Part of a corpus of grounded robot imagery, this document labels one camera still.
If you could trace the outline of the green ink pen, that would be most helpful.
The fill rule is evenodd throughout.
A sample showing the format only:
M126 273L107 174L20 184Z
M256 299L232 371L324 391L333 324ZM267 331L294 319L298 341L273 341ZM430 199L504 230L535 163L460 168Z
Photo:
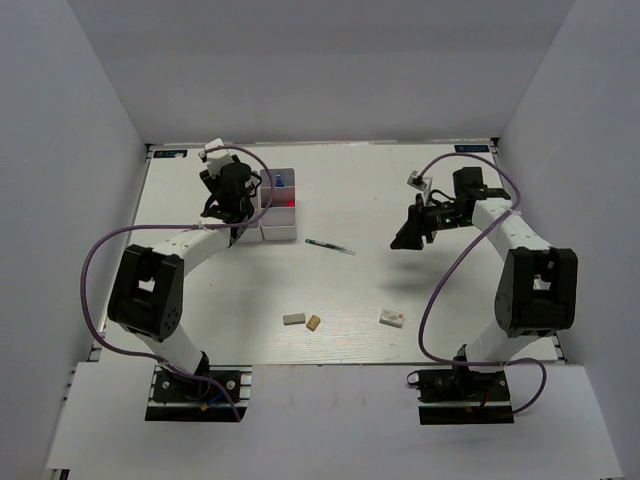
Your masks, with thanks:
M350 255L350 256L355 256L356 255L356 251L344 246L340 246L340 245L336 245L333 243L328 243L328 242L324 242L324 241L319 241L319 240L314 240L314 239L305 239L305 244L308 245L312 245L312 246L317 246L320 248L324 248L324 249L328 249L328 250L332 250L332 251L336 251L339 252L341 254L346 254L346 255Z

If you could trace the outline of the white eraser red print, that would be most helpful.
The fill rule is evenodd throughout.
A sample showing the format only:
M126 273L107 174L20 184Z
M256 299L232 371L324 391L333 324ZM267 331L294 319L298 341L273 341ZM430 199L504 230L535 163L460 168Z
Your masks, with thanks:
M405 316L403 313L383 309L379 317L379 323L382 325L402 328L405 322Z

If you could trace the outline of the grey white eraser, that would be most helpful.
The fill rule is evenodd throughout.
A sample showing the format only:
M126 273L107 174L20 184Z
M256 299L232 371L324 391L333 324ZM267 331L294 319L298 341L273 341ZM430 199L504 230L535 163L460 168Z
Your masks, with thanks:
M306 315L304 313L287 314L283 316L283 324L285 326L298 325L306 323Z

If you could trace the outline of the tan yellow eraser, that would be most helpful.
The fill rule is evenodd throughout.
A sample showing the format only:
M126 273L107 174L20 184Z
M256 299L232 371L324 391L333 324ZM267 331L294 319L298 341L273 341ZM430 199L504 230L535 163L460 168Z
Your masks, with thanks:
M321 319L317 315L312 315L307 321L306 327L311 331L315 331L320 325L320 323L321 323Z

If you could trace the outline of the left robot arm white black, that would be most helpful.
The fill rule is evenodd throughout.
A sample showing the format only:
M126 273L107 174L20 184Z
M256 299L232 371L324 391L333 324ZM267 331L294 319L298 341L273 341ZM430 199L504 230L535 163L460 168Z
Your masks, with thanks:
M180 326L184 282L197 266L231 248L254 216L252 199L259 176L235 155L216 173L207 168L200 178L209 190L201 218L224 222L221 229L198 227L145 247L128 246L122 255L108 302L108 318L142 340L166 365L180 372L177 387L199 399L211 387L207 355Z

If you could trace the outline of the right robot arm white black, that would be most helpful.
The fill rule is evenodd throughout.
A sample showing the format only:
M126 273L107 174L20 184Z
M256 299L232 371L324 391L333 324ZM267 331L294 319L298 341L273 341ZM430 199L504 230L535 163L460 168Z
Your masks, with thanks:
M454 195L434 199L431 182L412 173L417 189L393 250L421 250L440 231L474 227L478 236L461 252L443 278L450 279L471 251L488 240L503 262L494 299L494 318L476 340L449 360L453 390L472 399L488 385L486 373L508 365L529 344L569 329L575 319L578 256L540 237L520 216L518 198L490 188L478 167L454 172Z

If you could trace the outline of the white container left bin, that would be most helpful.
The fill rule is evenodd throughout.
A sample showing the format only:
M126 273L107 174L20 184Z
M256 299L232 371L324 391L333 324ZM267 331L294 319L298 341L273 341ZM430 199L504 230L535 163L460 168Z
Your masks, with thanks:
M259 243L263 241L263 234L259 222L245 227L234 227L230 230L231 244Z

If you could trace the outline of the white container bin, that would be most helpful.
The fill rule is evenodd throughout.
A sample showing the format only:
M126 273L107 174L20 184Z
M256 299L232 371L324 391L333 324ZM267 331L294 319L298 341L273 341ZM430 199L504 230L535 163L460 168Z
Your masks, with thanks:
M281 174L285 186L275 186L275 175ZM269 242L288 242L297 239L296 205L293 208L285 206L286 202L296 202L296 179L293 168L272 168L271 175L274 180L274 191L271 191L270 177L262 169L260 176L262 184L259 187L260 206L265 208L271 203L270 208L261 217L260 226L263 239Z
M230 230L231 244L259 243L263 241L263 234L259 222L245 227L234 227Z

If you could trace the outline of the white container right bin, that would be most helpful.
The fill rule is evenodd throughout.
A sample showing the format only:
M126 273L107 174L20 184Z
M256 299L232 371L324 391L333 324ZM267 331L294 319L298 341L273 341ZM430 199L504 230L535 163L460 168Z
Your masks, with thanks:
M281 174L285 186L275 186L275 175ZM263 239L269 242L288 242L297 239L296 205L293 208L285 206L286 202L296 202L296 179L293 168L272 168L271 175L274 180L274 191L271 191L270 177L262 169L260 176L262 184L259 187L260 206L265 208L271 203L270 208L261 217L260 226Z

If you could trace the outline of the blue label left corner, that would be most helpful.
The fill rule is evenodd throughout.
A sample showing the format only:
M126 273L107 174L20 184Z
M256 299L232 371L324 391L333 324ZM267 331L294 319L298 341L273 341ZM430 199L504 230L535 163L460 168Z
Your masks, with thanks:
M185 158L187 156L188 151L186 149L155 150L153 152L153 158L160 159Z

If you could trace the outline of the blue label corner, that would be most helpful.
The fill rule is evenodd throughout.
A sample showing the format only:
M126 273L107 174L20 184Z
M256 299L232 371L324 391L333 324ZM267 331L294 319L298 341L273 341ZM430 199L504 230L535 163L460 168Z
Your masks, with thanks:
M454 150L457 153L488 153L490 148L480 144L456 144Z
M188 151L186 149L155 150L153 152L153 158L160 159L185 158L187 156Z

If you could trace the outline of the blue label right corner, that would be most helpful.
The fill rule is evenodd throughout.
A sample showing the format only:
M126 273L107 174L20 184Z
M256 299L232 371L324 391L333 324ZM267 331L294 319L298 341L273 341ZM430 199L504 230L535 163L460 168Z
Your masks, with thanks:
M456 144L454 150L457 153L488 153L490 148L480 144Z

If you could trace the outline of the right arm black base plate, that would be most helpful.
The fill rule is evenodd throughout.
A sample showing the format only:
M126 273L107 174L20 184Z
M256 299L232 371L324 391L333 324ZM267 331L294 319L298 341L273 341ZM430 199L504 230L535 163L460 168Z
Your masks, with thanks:
M499 425L514 422L503 371L480 373L463 367L414 370L407 385L418 391L422 426Z

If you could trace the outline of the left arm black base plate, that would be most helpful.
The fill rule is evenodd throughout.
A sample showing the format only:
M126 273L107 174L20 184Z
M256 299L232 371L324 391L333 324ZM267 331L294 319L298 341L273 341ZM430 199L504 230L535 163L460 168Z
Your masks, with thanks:
M211 367L210 376L225 393L207 382L194 382L156 367L145 412L148 422L235 423L249 406L252 368Z

